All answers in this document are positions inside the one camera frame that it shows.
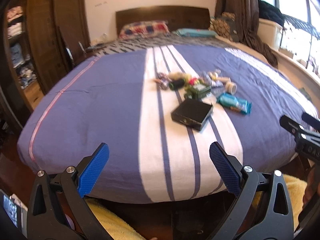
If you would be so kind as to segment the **person's right hand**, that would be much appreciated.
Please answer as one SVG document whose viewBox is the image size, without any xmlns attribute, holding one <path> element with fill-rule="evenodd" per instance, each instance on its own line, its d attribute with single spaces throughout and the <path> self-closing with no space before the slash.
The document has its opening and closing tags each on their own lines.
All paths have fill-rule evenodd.
<svg viewBox="0 0 320 240">
<path fill-rule="evenodd" d="M 310 199 L 313 197 L 314 190 L 312 189 L 313 181 L 314 181 L 314 167 L 310 170 L 308 174 L 307 179 L 307 187 L 305 188 L 304 196 L 303 196 L 303 205 L 306 206 L 306 204 L 310 201 Z"/>
</svg>

